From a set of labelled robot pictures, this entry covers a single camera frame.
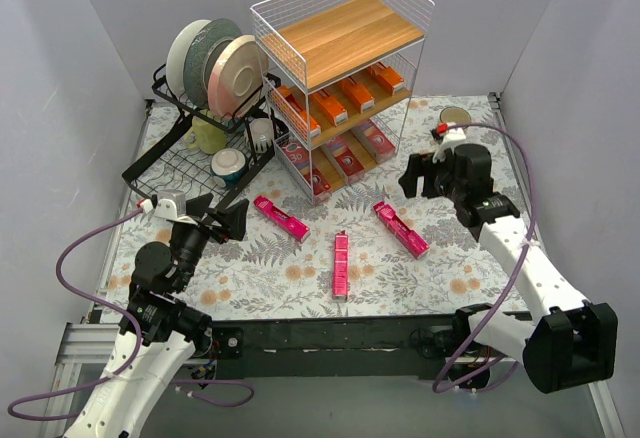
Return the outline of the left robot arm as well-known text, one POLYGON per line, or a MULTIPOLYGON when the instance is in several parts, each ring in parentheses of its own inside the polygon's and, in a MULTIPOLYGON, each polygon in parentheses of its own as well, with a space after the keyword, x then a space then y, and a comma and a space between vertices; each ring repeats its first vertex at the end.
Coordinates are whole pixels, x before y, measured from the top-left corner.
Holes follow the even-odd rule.
POLYGON ((68 437, 137 437, 179 369, 192 358, 238 359, 245 334, 220 325, 179 299, 209 242, 240 241, 249 202, 210 206, 212 194, 188 199, 167 190, 141 200, 136 212, 172 225, 168 242, 142 246, 134 259, 129 295, 99 383, 68 437))

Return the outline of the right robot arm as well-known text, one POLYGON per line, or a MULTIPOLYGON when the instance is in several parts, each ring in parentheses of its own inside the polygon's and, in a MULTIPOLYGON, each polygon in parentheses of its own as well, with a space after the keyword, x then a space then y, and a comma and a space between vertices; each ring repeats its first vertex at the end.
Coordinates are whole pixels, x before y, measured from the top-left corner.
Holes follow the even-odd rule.
POLYGON ((452 324, 455 357, 484 347, 522 364, 536 389, 548 394, 614 374, 618 318, 574 288, 534 242, 518 208, 494 189, 489 150, 461 144, 409 156, 399 184, 408 198, 446 197, 458 221, 509 276, 525 301, 530 323, 499 304, 468 305, 452 324))

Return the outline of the magenta toothpaste box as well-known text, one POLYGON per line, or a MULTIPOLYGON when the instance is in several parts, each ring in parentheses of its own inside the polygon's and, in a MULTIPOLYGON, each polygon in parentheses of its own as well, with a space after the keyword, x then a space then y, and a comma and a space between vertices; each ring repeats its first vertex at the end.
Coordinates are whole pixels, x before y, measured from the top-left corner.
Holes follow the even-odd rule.
POLYGON ((348 298, 348 255, 349 238, 342 230, 334 239, 332 295, 338 301, 346 301, 348 298))
POLYGON ((415 259, 421 258, 429 250, 427 242, 400 218, 391 205, 381 201, 373 206, 373 210, 386 229, 415 259))
POLYGON ((270 199, 258 195, 253 203, 264 217, 299 243, 303 243, 309 236, 310 228, 306 224, 277 208, 270 199))

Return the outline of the red 3D toothpaste box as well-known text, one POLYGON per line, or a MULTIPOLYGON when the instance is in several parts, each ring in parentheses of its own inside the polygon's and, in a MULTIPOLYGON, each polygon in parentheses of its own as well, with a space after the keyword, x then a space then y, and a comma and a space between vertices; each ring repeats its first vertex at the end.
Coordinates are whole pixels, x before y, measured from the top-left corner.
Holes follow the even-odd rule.
POLYGON ((291 140, 288 143, 279 144, 278 152, 285 167, 309 199, 319 203, 330 197, 331 186, 328 180, 301 143, 291 140))
POLYGON ((364 175, 362 163, 341 135, 325 142, 321 149, 346 184, 353 184, 364 175))
POLYGON ((371 119, 354 126, 351 133, 377 164, 392 158, 396 152, 394 144, 371 119))

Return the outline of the orange toothpaste box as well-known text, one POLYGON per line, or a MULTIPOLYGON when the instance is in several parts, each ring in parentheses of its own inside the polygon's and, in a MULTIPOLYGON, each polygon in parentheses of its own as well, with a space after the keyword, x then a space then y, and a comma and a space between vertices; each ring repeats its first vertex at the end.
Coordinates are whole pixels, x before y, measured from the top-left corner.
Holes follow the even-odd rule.
POLYGON ((347 121, 348 113, 346 108, 333 94, 325 89, 320 89, 313 93, 311 98, 333 126, 338 126, 347 121))
POLYGON ((362 83, 356 81, 353 77, 341 79, 339 85, 342 93, 359 113, 366 112, 374 107, 374 96, 362 83))
POLYGON ((369 74, 374 80, 385 89, 390 95, 404 88, 405 82, 403 77, 398 74, 392 67, 382 62, 376 62, 367 68, 369 74))
POLYGON ((305 139, 313 139, 321 133, 321 127, 315 118, 308 114, 296 99, 291 89, 285 85, 271 92, 271 98, 293 128, 305 139))

